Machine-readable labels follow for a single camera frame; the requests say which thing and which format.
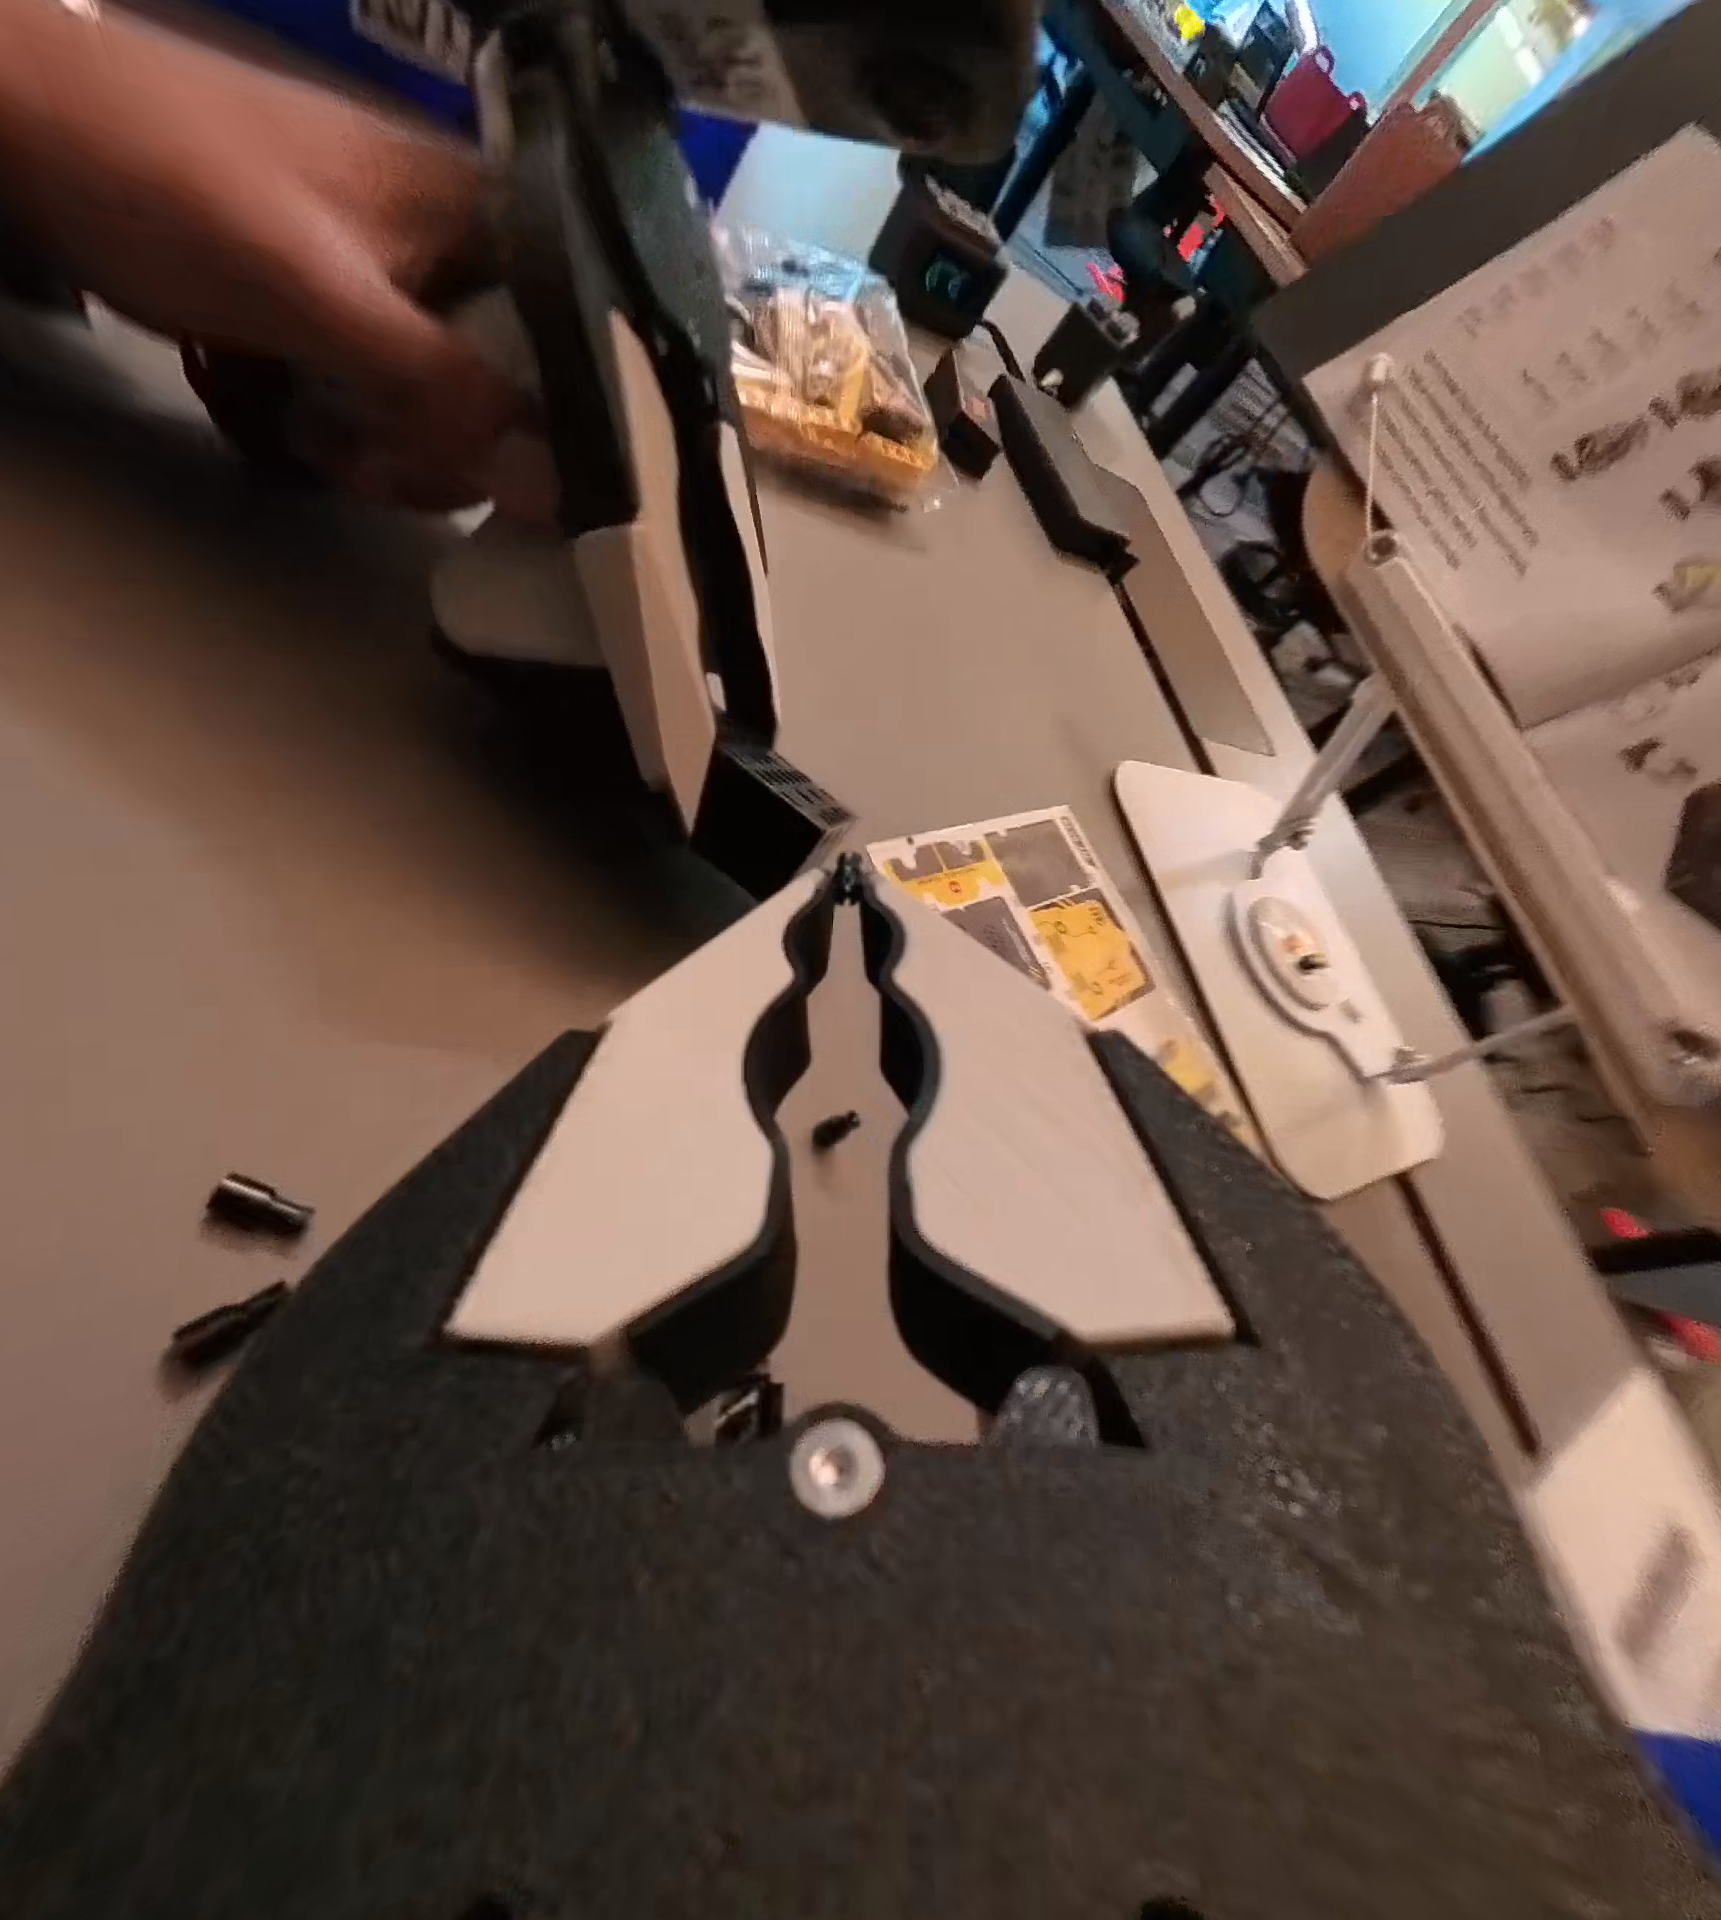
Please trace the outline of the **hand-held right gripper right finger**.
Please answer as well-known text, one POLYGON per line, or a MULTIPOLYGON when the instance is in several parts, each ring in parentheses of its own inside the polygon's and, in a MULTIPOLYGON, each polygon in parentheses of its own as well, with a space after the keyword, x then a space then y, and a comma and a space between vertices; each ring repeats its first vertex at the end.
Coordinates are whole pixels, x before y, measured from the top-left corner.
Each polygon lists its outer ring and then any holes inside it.
POLYGON ((852 884, 889 1150, 889 1298, 970 1404, 1041 1367, 1218 1347, 1237 1320, 1114 1090, 1100 1036, 928 904, 852 884))

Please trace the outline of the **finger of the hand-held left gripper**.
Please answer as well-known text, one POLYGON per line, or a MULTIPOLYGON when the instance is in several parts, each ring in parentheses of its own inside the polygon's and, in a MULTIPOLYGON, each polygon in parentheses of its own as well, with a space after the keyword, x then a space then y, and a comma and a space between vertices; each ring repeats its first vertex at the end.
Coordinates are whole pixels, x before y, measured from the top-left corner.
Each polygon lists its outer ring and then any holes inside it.
POLYGON ((641 779, 693 837, 720 722, 676 547, 642 514, 575 539, 573 560, 641 779))
POLYGON ((737 422, 713 425, 729 533, 716 563, 720 580, 715 654, 730 722, 769 750, 776 744, 776 646, 771 571, 758 499, 737 422))

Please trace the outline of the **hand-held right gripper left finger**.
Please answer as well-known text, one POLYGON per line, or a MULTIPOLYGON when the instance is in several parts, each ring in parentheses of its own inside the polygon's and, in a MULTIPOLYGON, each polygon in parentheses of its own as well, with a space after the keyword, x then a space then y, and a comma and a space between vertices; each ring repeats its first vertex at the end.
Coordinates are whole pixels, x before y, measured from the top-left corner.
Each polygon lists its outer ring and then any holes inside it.
POLYGON ((453 1343, 718 1396, 786 1328, 796 1235, 776 1109, 810 1057, 832 870, 791 883, 623 1002, 446 1317, 453 1343))

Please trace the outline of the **black perforated battery box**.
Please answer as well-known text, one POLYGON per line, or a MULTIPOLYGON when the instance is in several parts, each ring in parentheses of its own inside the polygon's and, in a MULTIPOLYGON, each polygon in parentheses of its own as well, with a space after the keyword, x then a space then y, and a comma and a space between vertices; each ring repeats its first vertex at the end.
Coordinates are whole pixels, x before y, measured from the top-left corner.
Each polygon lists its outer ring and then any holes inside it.
POLYGON ((852 824, 850 809, 776 750, 729 732, 715 741, 688 847, 769 901, 821 868, 852 824))

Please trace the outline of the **person's left hand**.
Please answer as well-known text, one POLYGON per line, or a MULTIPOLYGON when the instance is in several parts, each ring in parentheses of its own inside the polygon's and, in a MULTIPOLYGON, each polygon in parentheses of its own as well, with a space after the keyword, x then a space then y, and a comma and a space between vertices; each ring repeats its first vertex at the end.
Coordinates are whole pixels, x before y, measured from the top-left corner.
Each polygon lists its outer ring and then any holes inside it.
POLYGON ((420 297, 482 238, 461 145, 111 7, 0 5, 0 248, 130 324, 340 380, 311 459, 446 512, 558 508, 538 402, 420 297))

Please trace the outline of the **clear bag of yellow parts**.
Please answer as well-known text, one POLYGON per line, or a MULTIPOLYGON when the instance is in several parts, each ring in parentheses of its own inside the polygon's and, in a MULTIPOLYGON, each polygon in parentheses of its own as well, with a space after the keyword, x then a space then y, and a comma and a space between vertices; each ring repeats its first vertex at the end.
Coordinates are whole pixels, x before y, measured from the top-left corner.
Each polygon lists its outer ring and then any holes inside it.
POLYGON ((939 434, 886 280, 845 253, 724 220, 713 248, 752 448, 859 500, 925 502, 939 434))

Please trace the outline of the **small black battery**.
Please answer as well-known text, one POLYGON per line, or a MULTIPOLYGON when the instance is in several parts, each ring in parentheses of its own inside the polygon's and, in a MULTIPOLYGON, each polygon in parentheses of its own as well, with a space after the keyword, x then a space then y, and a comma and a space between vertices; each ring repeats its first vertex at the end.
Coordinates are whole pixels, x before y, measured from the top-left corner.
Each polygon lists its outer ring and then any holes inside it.
POLYGON ((949 469, 970 485, 986 478, 1002 455, 1002 443, 991 397, 977 380, 963 347, 942 350, 927 373, 920 395, 949 469))

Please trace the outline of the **yellow grey sticker sheet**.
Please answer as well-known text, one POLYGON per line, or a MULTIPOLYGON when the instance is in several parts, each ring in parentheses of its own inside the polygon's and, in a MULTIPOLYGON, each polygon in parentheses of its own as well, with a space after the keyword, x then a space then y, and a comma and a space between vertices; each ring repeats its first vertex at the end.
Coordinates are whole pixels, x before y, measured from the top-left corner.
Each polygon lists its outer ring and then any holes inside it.
POLYGON ((1029 974, 1093 1032, 1134 1043, 1262 1159, 1230 1072, 1069 807, 880 838, 867 857, 879 877, 1029 974))

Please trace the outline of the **black flat power bank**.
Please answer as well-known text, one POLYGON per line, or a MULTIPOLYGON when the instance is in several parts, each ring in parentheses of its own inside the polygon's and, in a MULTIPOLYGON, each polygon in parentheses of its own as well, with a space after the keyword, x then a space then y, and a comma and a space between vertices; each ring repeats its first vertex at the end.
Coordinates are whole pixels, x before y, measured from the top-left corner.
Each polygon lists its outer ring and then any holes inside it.
POLYGON ((1130 540, 1069 412, 1012 373, 995 377, 991 402, 1006 462, 1048 549, 1121 583, 1133 566, 1130 540))

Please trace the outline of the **black charging case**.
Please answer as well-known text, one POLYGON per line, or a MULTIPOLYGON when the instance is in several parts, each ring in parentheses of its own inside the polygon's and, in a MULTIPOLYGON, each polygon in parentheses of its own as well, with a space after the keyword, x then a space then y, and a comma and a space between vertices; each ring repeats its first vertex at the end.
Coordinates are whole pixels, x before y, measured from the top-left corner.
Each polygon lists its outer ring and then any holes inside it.
POLYGON ((1008 274, 991 217, 940 166, 909 155, 897 160, 897 195, 867 262, 902 320, 949 345, 977 331, 1008 274))

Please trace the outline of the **white book stand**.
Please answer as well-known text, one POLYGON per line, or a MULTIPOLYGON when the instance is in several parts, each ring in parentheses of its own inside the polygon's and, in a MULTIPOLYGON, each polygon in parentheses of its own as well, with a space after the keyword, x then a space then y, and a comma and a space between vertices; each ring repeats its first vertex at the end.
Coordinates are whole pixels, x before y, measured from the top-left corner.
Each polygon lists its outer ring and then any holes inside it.
POLYGON ((1662 927, 1625 892, 1522 741, 1382 517, 1374 469, 1337 447, 1307 375, 1547 228, 1687 126, 1721 141, 1721 5, 1688 5, 1496 148, 1313 260, 1258 312, 1257 343, 1353 470, 1343 586, 1366 678, 1338 732, 1279 801, 1229 777, 1122 762, 1114 794, 1166 923, 1249 1082, 1261 1130, 1305 1190, 1332 1198, 1440 1148, 1430 1081, 1492 1041, 1423 1055, 1374 986, 1307 853, 1351 762, 1386 718, 1433 773, 1553 980, 1555 1012, 1505 1044, 1575 1022, 1615 1093, 1721 1116, 1721 1008, 1662 927), (1331 968, 1294 970, 1300 945, 1331 968))

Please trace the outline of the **black charger adapter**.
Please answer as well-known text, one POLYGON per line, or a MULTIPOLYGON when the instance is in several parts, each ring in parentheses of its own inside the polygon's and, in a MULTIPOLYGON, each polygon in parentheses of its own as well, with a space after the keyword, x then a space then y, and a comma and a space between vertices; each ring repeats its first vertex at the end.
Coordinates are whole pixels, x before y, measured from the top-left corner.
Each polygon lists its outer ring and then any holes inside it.
POLYGON ((1102 384, 1133 361, 1138 323, 1130 311, 1107 298, 1088 298, 1065 308, 1038 348, 1033 386, 1069 412, 1086 404, 1102 384))

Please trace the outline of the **printed paper sheet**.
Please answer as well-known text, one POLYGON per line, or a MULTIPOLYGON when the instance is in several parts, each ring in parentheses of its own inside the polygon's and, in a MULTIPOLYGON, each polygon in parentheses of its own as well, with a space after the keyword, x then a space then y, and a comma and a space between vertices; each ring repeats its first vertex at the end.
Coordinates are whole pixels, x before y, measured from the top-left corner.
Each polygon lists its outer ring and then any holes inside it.
POLYGON ((1649 1368, 1547 1454, 1522 1516, 1616 1714, 1721 1742, 1721 1492, 1649 1368))

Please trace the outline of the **red storage bin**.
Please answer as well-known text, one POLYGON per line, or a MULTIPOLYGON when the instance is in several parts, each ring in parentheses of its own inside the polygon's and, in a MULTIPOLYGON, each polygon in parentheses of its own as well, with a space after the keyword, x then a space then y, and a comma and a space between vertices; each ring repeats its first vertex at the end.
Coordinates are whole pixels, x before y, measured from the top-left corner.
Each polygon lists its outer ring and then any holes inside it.
POLYGON ((1365 94, 1337 82, 1332 49, 1319 43, 1283 73, 1258 108, 1258 123, 1288 164, 1299 164, 1362 123, 1366 107, 1365 94))

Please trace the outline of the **instruction booklet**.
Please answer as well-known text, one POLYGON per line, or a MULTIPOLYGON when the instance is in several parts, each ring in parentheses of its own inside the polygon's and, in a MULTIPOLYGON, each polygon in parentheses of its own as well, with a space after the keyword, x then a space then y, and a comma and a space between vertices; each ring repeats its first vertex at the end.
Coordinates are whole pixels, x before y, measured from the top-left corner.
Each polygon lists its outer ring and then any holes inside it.
POLYGON ((1721 141, 1684 126, 1305 391, 1721 1008, 1721 141))

